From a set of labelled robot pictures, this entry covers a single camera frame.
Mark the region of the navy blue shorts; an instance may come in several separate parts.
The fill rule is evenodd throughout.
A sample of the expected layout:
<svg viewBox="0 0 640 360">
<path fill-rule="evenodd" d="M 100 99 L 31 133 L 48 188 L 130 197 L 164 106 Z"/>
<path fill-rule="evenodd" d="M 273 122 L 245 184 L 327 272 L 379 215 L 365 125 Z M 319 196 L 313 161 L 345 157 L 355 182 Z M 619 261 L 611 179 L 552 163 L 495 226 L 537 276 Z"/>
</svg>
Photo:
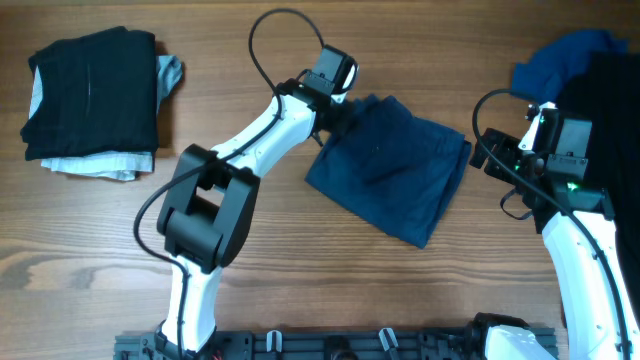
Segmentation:
<svg viewBox="0 0 640 360">
<path fill-rule="evenodd" d="M 395 97 L 354 102 L 305 181 L 386 234 L 424 248 L 464 176 L 471 143 Z"/>
</svg>

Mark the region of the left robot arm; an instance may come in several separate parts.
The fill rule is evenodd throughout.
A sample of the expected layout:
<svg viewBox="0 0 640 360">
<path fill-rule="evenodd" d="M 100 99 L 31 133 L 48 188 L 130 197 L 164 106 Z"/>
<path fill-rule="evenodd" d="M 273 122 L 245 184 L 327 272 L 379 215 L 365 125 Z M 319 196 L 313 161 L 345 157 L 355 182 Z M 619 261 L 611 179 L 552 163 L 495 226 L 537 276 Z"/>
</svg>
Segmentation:
<svg viewBox="0 0 640 360">
<path fill-rule="evenodd" d="M 211 354 L 222 272 L 248 237 L 262 178 L 298 144 L 341 128 L 358 71 L 353 57 L 326 45 L 312 69 L 276 86 L 269 106 L 243 131 L 181 154 L 157 220 L 172 262 L 169 312 L 155 335 L 158 357 Z"/>
</svg>

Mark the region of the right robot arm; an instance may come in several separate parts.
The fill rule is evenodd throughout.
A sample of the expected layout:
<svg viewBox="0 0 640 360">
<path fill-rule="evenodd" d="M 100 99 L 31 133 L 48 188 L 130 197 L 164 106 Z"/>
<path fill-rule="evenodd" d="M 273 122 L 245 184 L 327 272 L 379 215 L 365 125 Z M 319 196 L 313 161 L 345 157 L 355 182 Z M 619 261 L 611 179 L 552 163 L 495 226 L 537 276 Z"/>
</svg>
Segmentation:
<svg viewBox="0 0 640 360">
<path fill-rule="evenodd" d="M 529 130 L 515 138 L 476 131 L 471 166 L 513 185 L 551 256 L 573 359 L 636 359 L 639 323 L 616 249 L 606 188 L 585 180 L 591 121 L 552 103 L 532 105 Z"/>
</svg>

